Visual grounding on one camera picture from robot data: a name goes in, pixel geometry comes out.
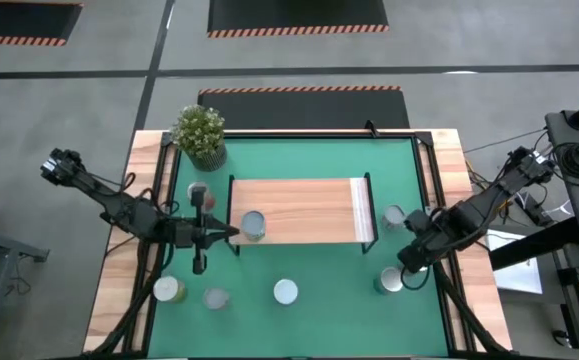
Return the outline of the tin can green yellow label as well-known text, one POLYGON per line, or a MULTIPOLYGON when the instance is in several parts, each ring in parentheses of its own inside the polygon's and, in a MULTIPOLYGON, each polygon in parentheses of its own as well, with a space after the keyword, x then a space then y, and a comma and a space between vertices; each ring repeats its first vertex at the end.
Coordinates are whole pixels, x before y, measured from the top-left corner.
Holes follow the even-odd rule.
POLYGON ((179 302, 186 295, 186 286, 173 276, 163 276, 154 283, 153 295, 160 302, 179 302))

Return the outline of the white-lidded tin can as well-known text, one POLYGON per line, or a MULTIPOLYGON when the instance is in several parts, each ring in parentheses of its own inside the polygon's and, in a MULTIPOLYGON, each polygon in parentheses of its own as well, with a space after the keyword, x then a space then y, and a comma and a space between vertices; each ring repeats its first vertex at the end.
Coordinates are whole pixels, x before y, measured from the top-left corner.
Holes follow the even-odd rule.
POLYGON ((290 279, 280 279, 273 288, 273 296, 281 305, 293 304, 299 295, 297 284, 290 279))

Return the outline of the tin can red orange label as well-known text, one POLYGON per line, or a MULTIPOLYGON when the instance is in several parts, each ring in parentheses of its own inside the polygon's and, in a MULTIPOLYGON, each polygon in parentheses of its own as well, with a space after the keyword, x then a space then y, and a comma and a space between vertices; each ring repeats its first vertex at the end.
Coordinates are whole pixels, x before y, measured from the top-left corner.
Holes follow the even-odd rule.
POLYGON ((205 182, 197 181, 189 184, 186 191, 187 198, 192 200, 193 191, 200 188, 204 189, 202 209, 204 212, 210 212, 215 207, 216 200, 214 194, 205 182))

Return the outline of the potted green plant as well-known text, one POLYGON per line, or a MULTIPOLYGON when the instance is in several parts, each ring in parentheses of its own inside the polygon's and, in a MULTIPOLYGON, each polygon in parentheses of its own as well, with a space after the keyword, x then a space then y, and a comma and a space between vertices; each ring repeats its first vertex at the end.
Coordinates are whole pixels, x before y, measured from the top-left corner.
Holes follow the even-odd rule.
POLYGON ((216 171, 227 159, 224 122, 217 109, 199 104, 186 106, 171 128, 172 141, 196 169, 216 171))

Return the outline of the black metal bar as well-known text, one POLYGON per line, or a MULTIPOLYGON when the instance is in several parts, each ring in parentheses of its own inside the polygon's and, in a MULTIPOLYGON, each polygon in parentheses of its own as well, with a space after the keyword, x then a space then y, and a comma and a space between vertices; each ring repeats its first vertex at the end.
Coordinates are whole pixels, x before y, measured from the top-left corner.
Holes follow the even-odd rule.
POLYGON ((516 265, 534 257, 562 249, 565 245, 579 245, 579 224, 575 218, 515 240, 489 253, 494 271, 516 265))

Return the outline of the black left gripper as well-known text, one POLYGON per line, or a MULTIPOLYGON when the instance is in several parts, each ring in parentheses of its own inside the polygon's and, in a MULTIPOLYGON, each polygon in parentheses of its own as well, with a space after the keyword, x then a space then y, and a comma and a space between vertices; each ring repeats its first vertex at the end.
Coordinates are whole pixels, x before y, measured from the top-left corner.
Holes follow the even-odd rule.
POLYGON ((192 271, 195 275, 202 275, 206 269, 205 250, 210 249, 215 242, 229 242, 230 237, 238 235, 240 232, 238 228, 221 222, 211 214, 204 215, 206 190, 206 187, 193 187, 190 203, 195 209, 195 216, 193 218, 179 218, 174 222, 174 246, 194 249, 192 271), (213 232, 205 235, 205 227, 224 232, 213 232))

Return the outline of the plain grey tin can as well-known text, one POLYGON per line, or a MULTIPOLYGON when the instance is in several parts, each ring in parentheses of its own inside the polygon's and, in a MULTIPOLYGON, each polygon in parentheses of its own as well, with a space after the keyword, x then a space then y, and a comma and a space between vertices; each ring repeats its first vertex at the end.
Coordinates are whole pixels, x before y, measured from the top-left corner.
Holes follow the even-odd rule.
POLYGON ((203 294, 203 303, 210 310, 224 308, 230 300, 230 294, 222 288, 208 288, 203 294))

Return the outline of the black floor mat hazard stripes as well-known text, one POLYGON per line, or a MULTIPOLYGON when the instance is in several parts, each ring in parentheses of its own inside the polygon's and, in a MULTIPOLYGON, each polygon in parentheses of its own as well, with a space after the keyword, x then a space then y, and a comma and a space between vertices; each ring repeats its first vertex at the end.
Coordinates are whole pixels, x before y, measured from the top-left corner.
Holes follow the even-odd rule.
POLYGON ((0 1, 0 45, 64 46, 83 3, 0 1))
POLYGON ((410 127, 401 88, 393 85, 206 88, 197 103, 214 108, 235 129, 410 127))
POLYGON ((210 0, 207 36, 382 33, 389 29, 383 0, 210 0))

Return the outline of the white paper sheet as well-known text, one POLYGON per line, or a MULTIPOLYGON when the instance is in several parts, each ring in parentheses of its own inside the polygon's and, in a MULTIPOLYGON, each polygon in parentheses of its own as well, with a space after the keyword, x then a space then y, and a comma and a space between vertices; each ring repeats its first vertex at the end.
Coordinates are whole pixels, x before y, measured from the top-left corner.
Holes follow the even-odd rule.
MULTIPOLYGON (((488 249, 494 251, 523 238, 524 235, 490 229, 487 231, 486 243, 488 249)), ((543 294, 536 258, 495 270, 494 278, 498 289, 543 294)))

